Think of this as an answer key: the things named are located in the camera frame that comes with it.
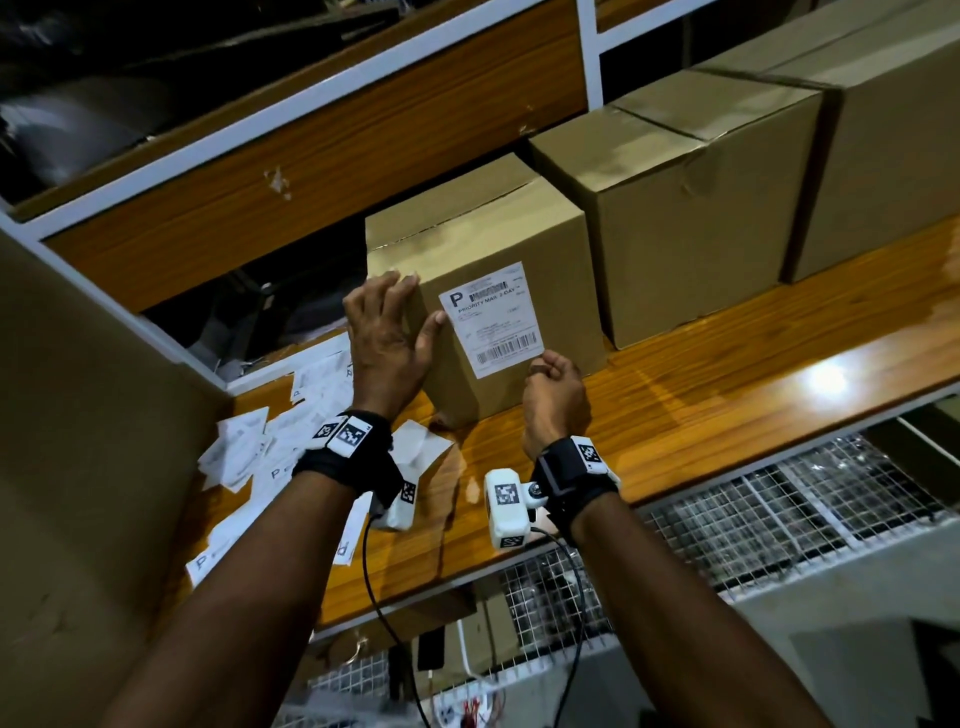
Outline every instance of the barcode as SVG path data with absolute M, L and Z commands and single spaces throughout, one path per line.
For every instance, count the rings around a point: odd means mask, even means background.
M 474 301 L 477 301 L 477 300 L 479 300 L 479 299 L 485 299 L 485 298 L 487 298 L 491 293 L 498 293 L 499 291 L 505 291 L 505 290 L 507 290 L 507 281 L 506 281 L 506 280 L 504 280 L 504 281 L 501 282 L 501 283 L 496 283 L 496 284 L 494 284 L 494 285 L 487 286 L 487 287 L 484 288 L 483 290 L 477 291 L 476 293 L 471 293 L 471 294 L 470 294 L 470 302 L 473 303 Z
M 485 352 L 480 352 L 477 354 L 477 363 L 486 364 L 488 361 L 493 361 L 494 359 L 500 359 L 504 356 L 515 352 L 522 352 L 524 349 L 529 349 L 534 344 L 537 343 L 537 335 L 531 331 L 530 333 L 525 333 L 522 336 L 518 336 L 514 339 L 508 339 L 507 341 L 497 344 L 495 347 L 490 347 Z

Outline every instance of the black wrist strap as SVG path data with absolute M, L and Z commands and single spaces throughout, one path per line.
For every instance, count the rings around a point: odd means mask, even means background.
M 393 443 L 390 421 L 385 417 L 349 409 L 320 426 L 293 475 L 320 473 L 352 488 L 358 496 L 373 491 L 384 507 L 389 507 L 403 487 L 403 475 L 390 455 Z
M 537 458 L 533 480 L 547 498 L 550 520 L 574 546 L 573 520 L 595 498 L 617 492 L 610 469 L 586 437 L 563 438 L 546 448 Z

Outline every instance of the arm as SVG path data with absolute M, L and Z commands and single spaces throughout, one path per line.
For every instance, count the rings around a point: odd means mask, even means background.
M 440 315 L 416 346 L 401 329 L 417 279 L 388 273 L 344 300 L 353 406 L 393 420 L 420 390 Z M 114 698 L 105 728 L 267 726 L 286 693 L 324 600 L 357 494 L 299 473 L 177 612 Z
M 583 434 L 589 404 L 568 359 L 545 352 L 534 361 L 524 415 L 531 459 Z M 618 495 L 587 503 L 569 529 L 640 682 L 672 722 L 829 726 L 773 649 Z

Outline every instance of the black cable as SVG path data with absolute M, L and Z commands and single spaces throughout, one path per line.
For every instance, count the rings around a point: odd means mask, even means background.
M 564 712 L 564 705 L 566 705 L 566 699 L 570 695 L 570 686 L 573 685 L 573 677 L 577 674 L 577 666 L 580 665 L 580 652 L 584 648 L 584 637 L 587 635 L 587 598 L 584 595 L 584 584 L 580 580 L 580 570 L 577 569 L 577 562 L 573 560 L 573 554 L 570 553 L 570 549 L 566 547 L 566 544 L 542 528 L 537 528 L 532 525 L 530 526 L 530 530 L 546 536 L 563 551 L 566 560 L 570 562 L 570 568 L 573 569 L 573 575 L 577 579 L 577 591 L 580 592 L 580 634 L 577 636 L 577 651 L 573 653 L 573 664 L 570 666 L 570 674 L 566 676 L 564 694 L 560 696 L 560 703 L 557 705 L 557 714 L 553 718 L 553 728 L 558 728 L 560 726 L 560 716 Z
M 426 713 L 423 712 L 423 706 L 420 704 L 420 694 L 417 692 L 417 674 L 414 672 L 414 661 L 410 657 L 410 653 L 407 652 L 406 646 L 403 644 L 403 641 L 394 631 L 394 628 L 390 626 L 390 623 L 387 621 L 387 618 L 383 616 L 383 612 L 380 611 L 380 605 L 376 603 L 376 597 L 373 596 L 373 587 L 370 585 L 370 573 L 367 571 L 367 537 L 370 535 L 370 519 L 367 519 L 367 527 L 363 531 L 363 549 L 361 551 L 361 561 L 363 562 L 363 583 L 367 586 L 367 596 L 370 597 L 370 604 L 373 605 L 373 609 L 376 611 L 376 615 L 380 618 L 380 621 L 383 623 L 383 626 L 386 628 L 387 632 L 390 633 L 390 636 L 394 638 L 396 646 L 399 647 L 400 652 L 403 653 L 403 658 L 407 661 L 407 667 L 410 668 L 410 687 L 414 692 L 414 698 L 417 700 L 417 710 L 420 712 L 420 719 L 423 721 L 423 725 L 426 728 L 432 728 L 430 721 L 426 717 Z M 577 650 L 577 656 L 580 656 L 579 649 Z

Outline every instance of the stack of cardboard boxes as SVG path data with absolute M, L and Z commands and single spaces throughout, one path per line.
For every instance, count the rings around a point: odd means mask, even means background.
M 602 368 L 601 320 L 622 349 L 960 210 L 958 77 L 957 0 L 838 0 L 374 215 L 370 273 L 449 313 L 424 388 L 462 425 L 544 347 Z

